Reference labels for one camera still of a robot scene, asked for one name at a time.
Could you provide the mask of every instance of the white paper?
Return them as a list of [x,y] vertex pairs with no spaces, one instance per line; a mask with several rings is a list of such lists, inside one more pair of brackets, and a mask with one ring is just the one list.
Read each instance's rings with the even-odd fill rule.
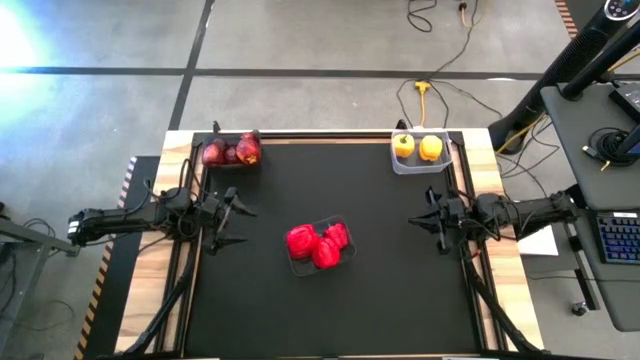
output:
[[518,241],[518,249],[521,255],[558,256],[558,247],[551,225]]

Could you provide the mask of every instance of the blue keyboard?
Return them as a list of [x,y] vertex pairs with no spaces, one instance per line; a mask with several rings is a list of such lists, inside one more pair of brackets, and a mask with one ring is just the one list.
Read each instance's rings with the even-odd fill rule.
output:
[[603,262],[640,265],[640,219],[598,215],[597,224]]

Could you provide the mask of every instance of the clear plastic tray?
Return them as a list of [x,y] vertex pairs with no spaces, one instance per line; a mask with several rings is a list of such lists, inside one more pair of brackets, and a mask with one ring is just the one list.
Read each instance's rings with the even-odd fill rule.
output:
[[[391,147],[391,164],[393,171],[398,175],[409,174],[425,174],[425,173],[438,173],[444,170],[449,164],[451,164],[451,149],[449,134],[446,131],[429,130],[429,129],[407,129],[396,130],[391,134],[391,139],[396,135],[408,134],[413,136],[416,143],[416,148],[413,154],[408,158],[401,158],[396,156],[393,144]],[[442,140],[442,153],[436,161],[425,161],[420,158],[419,147],[420,141],[427,135],[435,135]]]
[[[339,223],[344,224],[344,226],[347,228],[347,236],[348,236],[349,243],[347,244],[347,246],[345,246],[340,250],[340,262],[336,266],[340,266],[342,264],[348,263],[349,261],[351,261],[351,259],[353,259],[354,256],[356,256],[356,252],[357,252],[356,245],[353,243],[353,239],[351,238],[351,233],[349,232],[349,227],[347,226],[347,223],[344,221],[342,217],[335,215],[330,218],[320,220],[311,224],[316,234],[318,234],[318,236],[322,236],[324,231],[327,230],[329,226],[339,224]],[[287,235],[285,234],[285,248],[287,246],[286,237]],[[307,257],[303,259],[292,259],[291,256],[289,255],[288,249],[287,249],[287,257],[289,258],[289,263],[291,264],[291,271],[293,271],[294,274],[300,277],[317,274],[319,272],[331,270],[334,267],[336,267],[334,266],[328,269],[319,269],[313,264],[313,260],[311,260],[311,257]]]

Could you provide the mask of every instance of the black tabletop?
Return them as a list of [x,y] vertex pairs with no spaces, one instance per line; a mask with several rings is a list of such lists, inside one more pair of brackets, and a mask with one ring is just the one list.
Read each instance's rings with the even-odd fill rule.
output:
[[639,331],[640,266],[605,264],[600,260],[587,211],[582,211],[574,225],[613,325],[620,331]]
[[631,118],[609,99],[612,91],[609,85],[591,86],[578,101],[564,99],[555,87],[544,88],[541,94],[587,205],[593,210],[638,209],[640,162],[600,171],[602,163],[582,151],[591,134],[600,128],[629,131],[634,126]]
[[[472,353],[473,312],[460,260],[407,218],[445,173],[399,176],[388,144],[267,145],[259,174],[216,172],[258,218],[234,217],[250,241],[202,256],[188,325],[189,356]],[[331,215],[347,222],[352,262],[300,278],[284,234]]]

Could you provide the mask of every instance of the black mat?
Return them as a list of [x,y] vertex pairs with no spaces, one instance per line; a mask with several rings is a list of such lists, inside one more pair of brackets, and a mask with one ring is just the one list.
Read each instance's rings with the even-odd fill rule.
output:
[[[234,217],[250,242],[202,256],[188,356],[264,358],[470,353],[478,346],[462,268],[436,238],[407,223],[445,173],[398,176],[388,144],[265,146],[259,174],[213,174],[212,191],[239,188],[259,218]],[[283,235],[331,215],[358,253],[306,278],[289,267]]]
[[[155,179],[159,162],[159,156],[138,157],[129,182],[125,207],[135,207],[142,201],[146,195],[143,179]],[[139,233],[127,235],[117,241],[111,250],[109,267],[103,274],[105,280],[98,306],[91,307],[95,314],[90,325],[91,331],[86,334],[83,330],[83,336],[87,337],[87,347],[83,352],[85,359],[95,359],[98,355],[113,354],[115,351],[140,239]]]

